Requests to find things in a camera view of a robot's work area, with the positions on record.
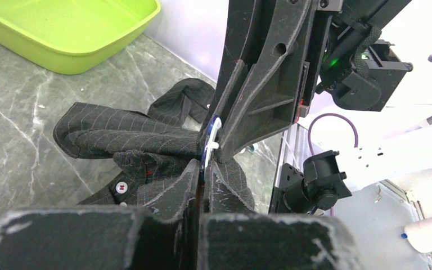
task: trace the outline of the screw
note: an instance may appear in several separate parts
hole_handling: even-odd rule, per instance
[[[405,63],[405,66],[408,69],[408,72],[412,72],[413,71],[413,64],[412,63]]]
[[[329,5],[329,0],[320,1],[321,8],[326,8]]]
[[[117,193],[123,194],[128,190],[128,185],[125,182],[119,182],[115,187]]]

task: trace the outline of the white plastic clip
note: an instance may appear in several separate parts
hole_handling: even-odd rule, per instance
[[[219,148],[219,144],[214,140],[216,139],[216,134],[218,134],[218,131],[221,129],[222,126],[223,123],[221,122],[221,119],[219,117],[214,119],[213,127],[211,129],[211,132],[209,133],[208,142],[206,144],[206,159],[204,160],[204,168],[208,167],[213,150]]]

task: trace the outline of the gray marble surface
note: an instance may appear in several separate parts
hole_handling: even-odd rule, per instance
[[[0,216],[17,206],[70,206],[101,189],[120,169],[112,160],[62,153],[52,129],[75,101],[146,112],[183,78],[208,78],[145,36],[80,75],[60,75],[0,45]],[[199,129],[188,119],[185,127]],[[256,209],[266,212],[280,139],[236,156]]]

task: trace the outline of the white button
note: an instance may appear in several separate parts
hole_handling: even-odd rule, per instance
[[[116,191],[120,194],[125,193],[128,190],[128,185],[125,182],[120,182],[116,184]]]

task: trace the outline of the green plastic tray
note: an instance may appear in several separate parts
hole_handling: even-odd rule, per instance
[[[135,40],[160,9],[158,0],[0,0],[0,44],[79,74]]]

